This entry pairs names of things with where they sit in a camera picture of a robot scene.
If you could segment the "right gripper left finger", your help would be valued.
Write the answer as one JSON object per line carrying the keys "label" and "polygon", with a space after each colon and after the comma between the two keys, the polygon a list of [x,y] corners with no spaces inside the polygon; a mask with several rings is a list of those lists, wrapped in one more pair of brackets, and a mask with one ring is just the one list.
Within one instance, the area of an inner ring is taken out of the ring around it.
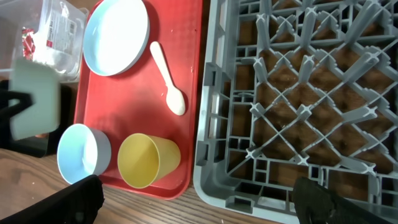
{"label": "right gripper left finger", "polygon": [[89,175],[63,190],[1,220],[3,224],[92,224],[103,206],[103,183]]}

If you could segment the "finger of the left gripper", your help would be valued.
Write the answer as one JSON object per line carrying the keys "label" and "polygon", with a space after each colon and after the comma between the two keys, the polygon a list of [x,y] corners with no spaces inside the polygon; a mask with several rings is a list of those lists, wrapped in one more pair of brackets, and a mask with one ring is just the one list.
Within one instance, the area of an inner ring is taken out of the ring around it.
{"label": "finger of the left gripper", "polygon": [[34,104],[30,93],[1,90],[1,103],[8,103],[10,100],[17,100],[17,103],[12,106],[1,107],[1,124],[8,122],[13,116]]}

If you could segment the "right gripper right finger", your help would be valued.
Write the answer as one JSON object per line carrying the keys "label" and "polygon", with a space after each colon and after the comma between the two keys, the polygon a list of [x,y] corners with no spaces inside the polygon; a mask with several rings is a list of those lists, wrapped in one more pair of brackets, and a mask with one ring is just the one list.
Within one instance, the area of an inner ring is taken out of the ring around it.
{"label": "right gripper right finger", "polygon": [[389,223],[306,177],[295,181],[292,198],[301,224]]}

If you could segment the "green bowl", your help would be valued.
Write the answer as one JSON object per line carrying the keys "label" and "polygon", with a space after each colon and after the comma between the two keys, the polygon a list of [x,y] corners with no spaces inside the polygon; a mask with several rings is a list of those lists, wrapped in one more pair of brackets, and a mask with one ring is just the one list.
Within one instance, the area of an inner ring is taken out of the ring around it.
{"label": "green bowl", "polygon": [[9,89],[28,93],[32,105],[11,118],[15,140],[48,134],[60,125],[60,77],[45,65],[18,59],[10,76]]}

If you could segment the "red snack wrapper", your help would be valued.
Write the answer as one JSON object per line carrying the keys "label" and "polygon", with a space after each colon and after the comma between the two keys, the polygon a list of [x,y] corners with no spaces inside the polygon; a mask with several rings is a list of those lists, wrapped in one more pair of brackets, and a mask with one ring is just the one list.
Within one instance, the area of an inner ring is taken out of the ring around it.
{"label": "red snack wrapper", "polygon": [[23,57],[27,60],[32,61],[35,44],[34,44],[34,30],[23,27],[22,28],[22,46],[23,46]]}

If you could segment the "light blue small bowl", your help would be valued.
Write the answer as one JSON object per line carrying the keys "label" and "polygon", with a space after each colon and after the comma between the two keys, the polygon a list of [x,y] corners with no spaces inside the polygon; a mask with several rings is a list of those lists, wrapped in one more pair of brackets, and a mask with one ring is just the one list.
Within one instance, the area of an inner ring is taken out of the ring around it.
{"label": "light blue small bowl", "polygon": [[57,149],[58,169],[74,184],[89,175],[101,175],[111,160],[111,144],[104,132],[73,124],[62,134]]}

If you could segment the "yellow plastic cup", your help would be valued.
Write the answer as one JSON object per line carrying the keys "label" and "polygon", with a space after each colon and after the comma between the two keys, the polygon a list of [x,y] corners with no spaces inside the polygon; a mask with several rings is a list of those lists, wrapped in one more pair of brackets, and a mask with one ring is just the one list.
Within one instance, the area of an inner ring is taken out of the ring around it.
{"label": "yellow plastic cup", "polygon": [[118,152],[122,179],[135,189],[144,189],[173,172],[181,161],[180,149],[169,139],[135,133]]}

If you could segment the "light blue plate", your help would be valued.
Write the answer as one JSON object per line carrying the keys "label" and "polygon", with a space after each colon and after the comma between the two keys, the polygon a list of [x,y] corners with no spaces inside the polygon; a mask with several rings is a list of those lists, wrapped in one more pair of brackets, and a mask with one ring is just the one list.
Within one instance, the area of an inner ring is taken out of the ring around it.
{"label": "light blue plate", "polygon": [[141,0],[104,0],[93,11],[84,34],[87,66],[100,76],[125,72],[147,45],[150,22]]}

